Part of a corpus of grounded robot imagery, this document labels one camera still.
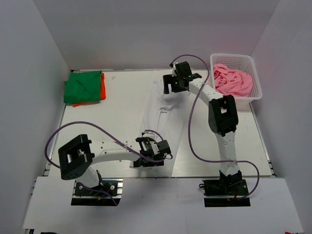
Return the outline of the white t shirt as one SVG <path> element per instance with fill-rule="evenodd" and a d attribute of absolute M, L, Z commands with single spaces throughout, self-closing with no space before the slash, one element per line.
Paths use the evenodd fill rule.
<path fill-rule="evenodd" d="M 163 93 L 163 81 L 153 82 L 140 131 L 154 130 L 168 141 L 173 158 L 163 166 L 140 168 L 141 177 L 171 177 L 185 122 L 188 92 Z"/>

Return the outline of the pink t shirt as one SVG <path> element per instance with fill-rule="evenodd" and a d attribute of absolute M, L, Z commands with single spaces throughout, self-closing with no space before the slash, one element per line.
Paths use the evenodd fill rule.
<path fill-rule="evenodd" d="M 239 70 L 230 69 L 222 63 L 213 66 L 215 89 L 236 97 L 248 97 L 253 88 L 252 77 Z"/>

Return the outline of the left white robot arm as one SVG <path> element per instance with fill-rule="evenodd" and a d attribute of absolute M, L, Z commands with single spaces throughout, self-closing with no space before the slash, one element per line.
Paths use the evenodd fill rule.
<path fill-rule="evenodd" d="M 108 161 L 129 161 L 130 168 L 163 166 L 171 155 L 168 141 L 156 142 L 155 135 L 145 133 L 123 146 L 117 142 L 92 142 L 86 134 L 79 135 L 58 149 L 62 180 L 76 180 L 89 188 L 102 184 L 100 172 L 92 165 Z"/>

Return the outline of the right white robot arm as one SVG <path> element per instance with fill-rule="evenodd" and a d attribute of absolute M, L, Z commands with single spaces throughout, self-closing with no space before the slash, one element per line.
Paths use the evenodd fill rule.
<path fill-rule="evenodd" d="M 220 160 L 219 187 L 228 188 L 242 180 L 236 162 L 235 132 L 238 114 L 235 99 L 225 96 L 202 80 L 198 73 L 192 73 L 188 62 L 171 63 L 172 74 L 163 76 L 164 93 L 188 91 L 195 95 L 195 101 L 202 100 L 208 106 L 208 125 L 217 139 Z"/>

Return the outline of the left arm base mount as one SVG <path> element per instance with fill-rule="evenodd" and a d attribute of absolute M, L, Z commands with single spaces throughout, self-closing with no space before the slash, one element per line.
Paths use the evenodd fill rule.
<path fill-rule="evenodd" d="M 122 196 L 123 179 L 102 179 L 102 185 L 88 190 L 80 183 L 74 183 L 72 206 L 115 207 Z"/>

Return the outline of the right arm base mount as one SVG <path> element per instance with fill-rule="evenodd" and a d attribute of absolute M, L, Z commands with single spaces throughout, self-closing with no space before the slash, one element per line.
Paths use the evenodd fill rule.
<path fill-rule="evenodd" d="M 199 184 L 203 190 L 205 208 L 250 207 L 246 180 L 226 187 L 220 179 L 203 180 Z"/>

